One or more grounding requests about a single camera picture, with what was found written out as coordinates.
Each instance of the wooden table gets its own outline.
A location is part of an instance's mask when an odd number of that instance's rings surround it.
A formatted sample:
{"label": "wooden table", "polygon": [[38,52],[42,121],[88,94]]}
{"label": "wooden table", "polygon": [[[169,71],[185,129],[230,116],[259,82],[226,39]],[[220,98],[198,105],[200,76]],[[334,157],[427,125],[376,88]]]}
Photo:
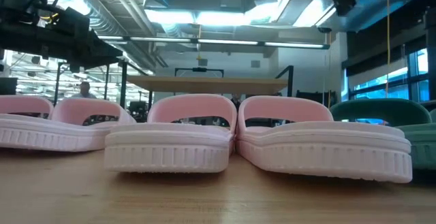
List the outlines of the wooden table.
{"label": "wooden table", "polygon": [[103,152],[0,149],[0,223],[435,223],[436,188],[265,172],[117,174]]}
{"label": "wooden table", "polygon": [[127,81],[154,92],[273,95],[287,87],[287,80],[263,78],[128,76]]}

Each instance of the pink slipper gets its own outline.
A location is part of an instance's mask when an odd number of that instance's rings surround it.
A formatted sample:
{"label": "pink slipper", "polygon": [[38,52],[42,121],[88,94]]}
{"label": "pink slipper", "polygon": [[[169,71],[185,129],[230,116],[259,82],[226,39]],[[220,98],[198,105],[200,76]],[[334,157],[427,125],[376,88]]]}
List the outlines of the pink slipper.
{"label": "pink slipper", "polygon": [[[171,123],[182,118],[220,116],[217,126]],[[233,150],[236,108],[220,95],[177,95],[159,100],[148,122],[114,127],[106,137],[106,169],[119,172],[220,172]]]}
{"label": "pink slipper", "polygon": [[[8,113],[47,113],[48,119]],[[118,104],[98,99],[64,99],[55,108],[44,98],[0,96],[0,147],[80,152],[104,148],[104,138],[118,124],[135,120]],[[118,116],[118,122],[82,126],[91,115]]]}
{"label": "pink slipper", "polygon": [[[274,128],[245,127],[248,118],[294,121]],[[412,179],[410,142],[395,128],[334,122],[322,104],[257,96],[241,103],[238,152],[272,172],[405,183]]]}

